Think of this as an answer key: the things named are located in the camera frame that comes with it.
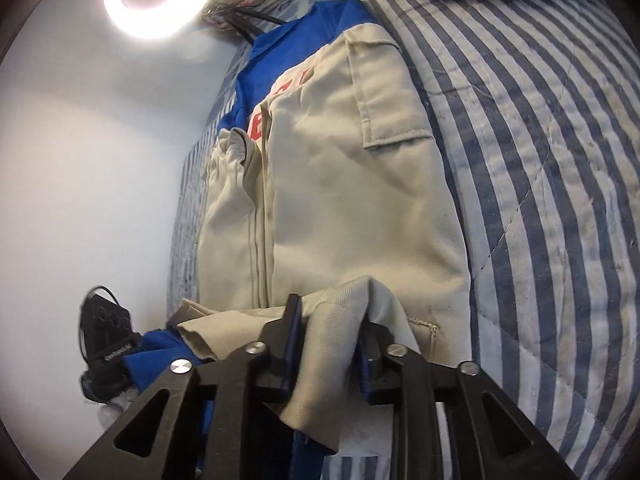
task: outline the jacket pocket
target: jacket pocket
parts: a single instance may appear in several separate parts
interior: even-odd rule
[[[433,137],[396,43],[379,26],[344,33],[364,148]]]

